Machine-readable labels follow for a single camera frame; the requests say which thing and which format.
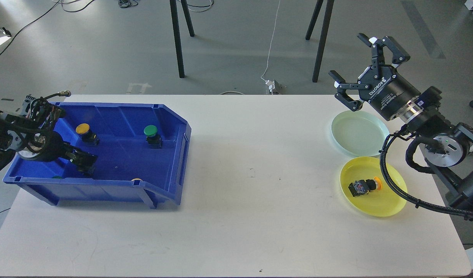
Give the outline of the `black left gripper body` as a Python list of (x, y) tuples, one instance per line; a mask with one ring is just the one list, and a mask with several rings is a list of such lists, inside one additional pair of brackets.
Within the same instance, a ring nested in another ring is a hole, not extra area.
[(59, 133), (39, 136), (43, 139), (41, 147), (30, 144), (30, 148), (19, 151), (19, 157), (26, 161), (51, 162), (65, 155), (65, 142)]

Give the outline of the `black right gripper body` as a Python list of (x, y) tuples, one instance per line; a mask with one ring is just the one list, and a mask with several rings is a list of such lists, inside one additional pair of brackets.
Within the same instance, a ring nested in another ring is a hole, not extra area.
[(359, 90), (359, 95), (361, 100), (369, 102), (385, 120), (395, 118), (399, 109), (421, 94), (393, 66), (381, 66), (378, 78), (375, 79), (374, 70), (367, 67), (358, 81), (362, 85), (368, 84), (370, 88)]

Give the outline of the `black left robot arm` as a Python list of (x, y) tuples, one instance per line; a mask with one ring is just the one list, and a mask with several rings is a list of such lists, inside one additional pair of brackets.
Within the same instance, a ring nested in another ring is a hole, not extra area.
[(49, 99), (70, 96), (69, 90), (46, 97), (28, 95), (20, 114), (0, 110), (0, 171), (19, 155), (24, 160), (36, 162), (63, 158), (76, 165), (79, 172), (92, 175), (98, 156), (64, 141), (55, 130), (66, 111), (49, 102)]

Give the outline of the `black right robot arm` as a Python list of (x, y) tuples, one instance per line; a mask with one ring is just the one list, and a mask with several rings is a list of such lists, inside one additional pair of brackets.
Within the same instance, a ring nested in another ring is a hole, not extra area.
[[(336, 71), (335, 98), (355, 112), (367, 102), (387, 121), (399, 118), (402, 128), (389, 134), (380, 150), (380, 169), (387, 185), (400, 197), (434, 212), (473, 220), (473, 128), (465, 123), (451, 124), (440, 112), (441, 91), (431, 86), (418, 91), (398, 72), (409, 54), (390, 36), (358, 38), (371, 49), (371, 65), (356, 83), (347, 83)], [(449, 188), (448, 207), (432, 204), (399, 188), (387, 169), (387, 152), (395, 139), (409, 141), (407, 165), (417, 172), (435, 174)]]

